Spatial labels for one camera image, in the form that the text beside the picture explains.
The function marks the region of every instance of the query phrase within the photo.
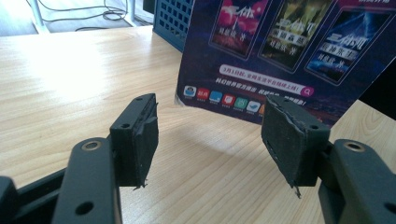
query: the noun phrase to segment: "screw hole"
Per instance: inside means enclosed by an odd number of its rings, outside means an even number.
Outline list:
[[[84,216],[84,215],[87,215],[88,213],[90,213],[92,209],[93,209],[93,203],[85,202],[85,203],[80,204],[76,208],[76,214],[79,216]]]
[[[385,207],[393,214],[396,215],[396,204],[395,203],[385,203]]]

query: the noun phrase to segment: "electrical cable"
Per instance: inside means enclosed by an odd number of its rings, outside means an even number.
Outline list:
[[[56,20],[46,20],[46,19],[42,19],[43,21],[46,22],[55,22],[55,21],[78,21],[78,20],[87,20],[87,19],[91,19],[91,18],[95,18],[95,17],[100,17],[102,16],[105,20],[108,21],[121,21],[123,19],[125,19],[125,16],[128,14],[128,0],[125,0],[125,10],[118,8],[118,7],[110,7],[106,4],[106,0],[104,0],[104,5],[103,6],[94,6],[94,7],[75,7],[75,8],[66,8],[66,9],[59,9],[59,8],[52,8],[52,7],[48,7],[46,6],[41,0],[38,0],[38,2],[46,9],[51,10],[51,11],[60,11],[60,12],[65,12],[65,11],[76,11],[76,10],[86,10],[86,9],[93,9],[93,8],[106,8],[107,11],[101,13],[101,14],[97,14],[97,15],[93,15],[90,17],[84,17],[84,18],[60,18],[60,19],[56,19]],[[134,19],[136,21],[139,21],[142,25],[151,25],[152,22],[149,21],[145,21],[143,20],[141,17],[135,15]],[[85,30],[85,29],[106,29],[104,27],[81,27],[78,28],[76,31],[80,31],[80,30]]]

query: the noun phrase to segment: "black plastic part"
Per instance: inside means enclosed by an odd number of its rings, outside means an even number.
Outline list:
[[[118,184],[144,187],[158,146],[155,94],[135,98],[111,126],[108,139],[116,157]]]
[[[0,223],[11,223],[17,212],[18,192],[11,178],[0,176]]]
[[[20,209],[12,223],[50,223],[63,179],[64,169],[18,189]]]
[[[316,158],[328,145],[329,135],[326,125],[294,102],[267,96],[262,141],[292,187],[315,186]]]
[[[320,184],[318,196],[326,224],[338,224],[346,204],[344,196],[323,183]]]
[[[52,223],[121,222],[110,143],[105,138],[84,140],[73,148]]]
[[[396,223],[396,176],[372,148],[339,139],[330,161],[346,201],[339,223]]]

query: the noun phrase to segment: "floor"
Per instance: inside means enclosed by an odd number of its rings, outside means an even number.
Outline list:
[[[126,10],[126,4],[130,4],[131,0],[38,1],[42,18],[46,20],[44,23],[50,33],[131,26],[125,20],[120,20]],[[108,14],[109,7],[120,9],[115,12],[122,15]],[[143,0],[135,0],[135,19],[142,21],[143,25],[151,24],[153,21],[153,15],[143,10]],[[0,36],[11,35],[37,35],[33,24],[33,12],[26,0],[0,0]]]

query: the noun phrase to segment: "poster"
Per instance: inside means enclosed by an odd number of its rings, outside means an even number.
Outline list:
[[[334,123],[396,57],[396,1],[195,0],[176,101],[262,123],[266,95]]]

